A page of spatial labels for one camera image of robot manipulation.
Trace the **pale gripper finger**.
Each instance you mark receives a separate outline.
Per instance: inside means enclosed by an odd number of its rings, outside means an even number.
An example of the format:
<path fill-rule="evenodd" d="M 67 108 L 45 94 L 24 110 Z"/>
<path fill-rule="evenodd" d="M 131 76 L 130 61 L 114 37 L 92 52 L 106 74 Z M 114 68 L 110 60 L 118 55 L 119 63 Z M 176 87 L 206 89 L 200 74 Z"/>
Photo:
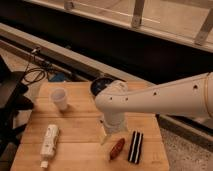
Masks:
<path fill-rule="evenodd" d="M 100 144 L 101 145 L 104 145 L 106 143 L 106 141 L 109 139 L 110 135 L 104 135 L 102 138 L 101 138 L 101 141 L 100 141 Z"/>

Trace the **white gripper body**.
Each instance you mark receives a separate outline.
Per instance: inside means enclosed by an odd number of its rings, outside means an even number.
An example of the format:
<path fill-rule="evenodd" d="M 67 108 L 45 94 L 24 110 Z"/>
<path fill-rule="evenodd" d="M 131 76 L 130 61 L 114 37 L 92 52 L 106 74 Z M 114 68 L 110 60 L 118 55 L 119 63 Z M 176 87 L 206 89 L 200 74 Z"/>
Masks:
<path fill-rule="evenodd" d="M 127 130 L 125 115 L 123 113 L 104 113 L 102 116 L 102 122 L 107 134 L 114 134 Z"/>

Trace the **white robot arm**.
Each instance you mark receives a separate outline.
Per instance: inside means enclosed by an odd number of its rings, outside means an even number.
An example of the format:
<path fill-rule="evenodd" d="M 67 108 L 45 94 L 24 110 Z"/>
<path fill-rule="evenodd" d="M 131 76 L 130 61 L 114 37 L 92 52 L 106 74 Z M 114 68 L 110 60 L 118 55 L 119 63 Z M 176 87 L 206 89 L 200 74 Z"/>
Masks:
<path fill-rule="evenodd" d="M 127 129 L 126 112 L 213 118 L 213 72 L 139 90 L 129 90 L 120 80 L 97 87 L 94 101 L 102 113 L 102 144 Z"/>

